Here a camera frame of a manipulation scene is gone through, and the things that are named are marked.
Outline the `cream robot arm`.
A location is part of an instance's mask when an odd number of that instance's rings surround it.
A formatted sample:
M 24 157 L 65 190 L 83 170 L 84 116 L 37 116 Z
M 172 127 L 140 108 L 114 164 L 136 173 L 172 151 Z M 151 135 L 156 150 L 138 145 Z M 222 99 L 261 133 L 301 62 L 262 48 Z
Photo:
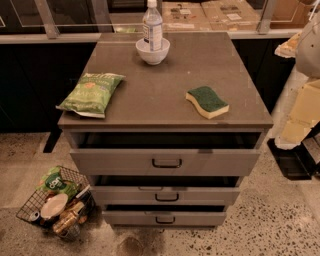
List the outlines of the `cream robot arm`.
M 320 122 L 320 12 L 275 53 L 291 54 L 296 62 L 272 112 L 271 137 L 278 148 L 290 150 Z

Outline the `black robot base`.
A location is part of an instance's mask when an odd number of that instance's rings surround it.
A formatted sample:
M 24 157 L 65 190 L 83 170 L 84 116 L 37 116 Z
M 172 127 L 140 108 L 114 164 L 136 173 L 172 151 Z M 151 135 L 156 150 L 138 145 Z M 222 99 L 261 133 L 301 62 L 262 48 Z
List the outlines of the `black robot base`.
M 269 139 L 267 145 L 284 177 L 289 180 L 320 177 L 320 123 L 293 149 L 278 148 L 274 139 Z

